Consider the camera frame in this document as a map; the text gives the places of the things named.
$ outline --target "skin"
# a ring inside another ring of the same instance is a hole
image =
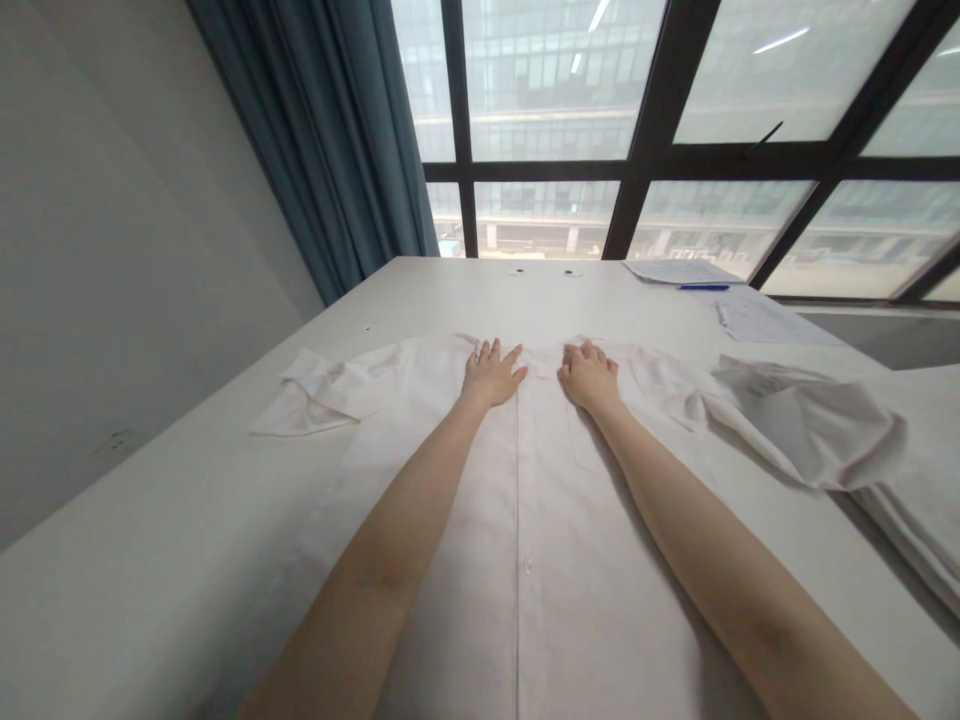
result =
[[[620,399],[617,364],[568,345],[559,377],[603,433],[670,568],[773,718],[915,718],[767,548]]]
[[[407,461],[337,561],[241,717],[368,718],[450,516],[487,411],[526,377],[500,340],[467,361],[460,398]]]

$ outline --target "right hand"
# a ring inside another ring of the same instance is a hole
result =
[[[563,365],[557,376],[571,400],[591,415],[620,401],[617,387],[620,367],[603,350],[589,340],[582,347],[564,345],[563,350]]]

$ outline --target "wall outlet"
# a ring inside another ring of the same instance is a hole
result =
[[[92,457],[104,460],[112,465],[119,463],[146,444],[146,438],[136,430],[120,428],[110,433],[110,437],[91,453]]]

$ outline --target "black window frame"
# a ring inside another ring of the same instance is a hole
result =
[[[673,144],[721,0],[669,0],[625,160],[474,162],[470,146],[462,0],[440,0],[454,162],[423,164],[426,181],[457,183],[464,249],[478,256],[474,183],[614,180],[620,192],[603,260],[627,256],[650,183],[658,180],[807,180],[813,189],[781,228],[748,282],[760,290],[844,180],[960,181],[960,157],[861,157],[870,137],[960,18],[956,0],[917,0],[830,137],[815,142]],[[960,267],[960,232],[891,298],[772,296],[786,303],[960,308],[924,299]]]

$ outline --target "forearm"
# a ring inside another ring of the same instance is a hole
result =
[[[347,545],[245,718],[366,718],[488,405],[464,394]]]
[[[460,397],[357,531],[334,569],[338,577],[377,585],[412,601],[446,527],[486,412],[483,402]]]
[[[671,569],[775,717],[913,717],[793,576],[622,402],[593,413]]]

